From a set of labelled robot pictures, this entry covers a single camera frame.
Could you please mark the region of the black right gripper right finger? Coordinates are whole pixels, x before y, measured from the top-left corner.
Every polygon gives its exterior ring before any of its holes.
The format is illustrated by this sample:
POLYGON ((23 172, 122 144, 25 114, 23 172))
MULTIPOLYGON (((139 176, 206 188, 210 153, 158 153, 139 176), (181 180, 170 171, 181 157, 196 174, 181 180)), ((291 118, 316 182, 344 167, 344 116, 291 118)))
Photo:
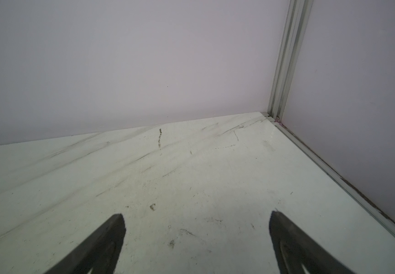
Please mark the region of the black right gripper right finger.
POLYGON ((269 234, 282 274, 353 273, 282 212, 271 213, 269 234))

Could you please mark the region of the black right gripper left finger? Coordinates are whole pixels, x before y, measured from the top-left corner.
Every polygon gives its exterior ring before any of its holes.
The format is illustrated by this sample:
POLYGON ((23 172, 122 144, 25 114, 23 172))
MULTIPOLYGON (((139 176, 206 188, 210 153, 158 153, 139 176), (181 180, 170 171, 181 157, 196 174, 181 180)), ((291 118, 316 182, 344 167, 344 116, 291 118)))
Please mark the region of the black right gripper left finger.
POLYGON ((114 214, 47 273, 112 274, 117 266, 125 235, 123 215, 114 214))

